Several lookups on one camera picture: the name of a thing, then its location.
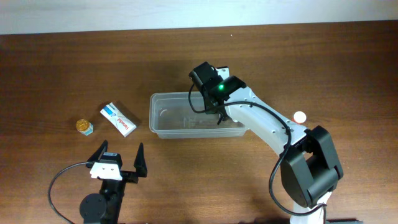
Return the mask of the orange tube white cap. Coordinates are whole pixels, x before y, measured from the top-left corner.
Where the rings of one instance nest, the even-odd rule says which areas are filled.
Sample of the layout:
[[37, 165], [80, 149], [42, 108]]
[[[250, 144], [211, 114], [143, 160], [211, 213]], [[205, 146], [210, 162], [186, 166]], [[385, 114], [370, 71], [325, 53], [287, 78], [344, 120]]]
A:
[[307, 115], [303, 112], [303, 111], [296, 111], [294, 113], [294, 121], [298, 124], [302, 124], [304, 122], [306, 122], [307, 120]]

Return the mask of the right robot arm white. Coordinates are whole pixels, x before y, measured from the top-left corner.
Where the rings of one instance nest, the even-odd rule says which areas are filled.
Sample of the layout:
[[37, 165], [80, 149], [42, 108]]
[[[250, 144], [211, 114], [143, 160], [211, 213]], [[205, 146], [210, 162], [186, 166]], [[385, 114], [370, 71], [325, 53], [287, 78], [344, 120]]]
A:
[[238, 77], [203, 62], [189, 74], [204, 101], [202, 113], [218, 114], [249, 128], [278, 155], [269, 194], [291, 223], [326, 223], [326, 203], [343, 178], [331, 134], [308, 129], [282, 116]]

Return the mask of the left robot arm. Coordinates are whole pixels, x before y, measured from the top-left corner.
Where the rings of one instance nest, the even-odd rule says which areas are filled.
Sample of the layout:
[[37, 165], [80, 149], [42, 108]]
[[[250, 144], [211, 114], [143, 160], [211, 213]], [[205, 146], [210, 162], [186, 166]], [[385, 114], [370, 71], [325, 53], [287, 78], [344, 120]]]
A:
[[123, 202], [126, 184], [137, 184], [147, 177], [144, 145], [140, 143], [134, 160], [134, 171], [122, 170], [120, 154], [108, 151], [104, 141], [87, 160], [93, 179], [102, 181], [96, 194], [87, 195], [80, 204], [80, 215], [84, 223], [117, 223]]

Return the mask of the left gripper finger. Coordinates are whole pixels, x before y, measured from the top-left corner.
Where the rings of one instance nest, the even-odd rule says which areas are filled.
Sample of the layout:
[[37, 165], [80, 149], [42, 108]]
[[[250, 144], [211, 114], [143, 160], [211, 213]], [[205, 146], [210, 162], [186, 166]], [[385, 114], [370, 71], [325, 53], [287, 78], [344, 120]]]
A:
[[104, 152], [108, 150], [108, 141], [104, 140], [100, 147], [89, 157], [88, 162], [98, 162]]
[[144, 144], [141, 142], [134, 161], [134, 168], [138, 177], [147, 177], [147, 166], [144, 157]]

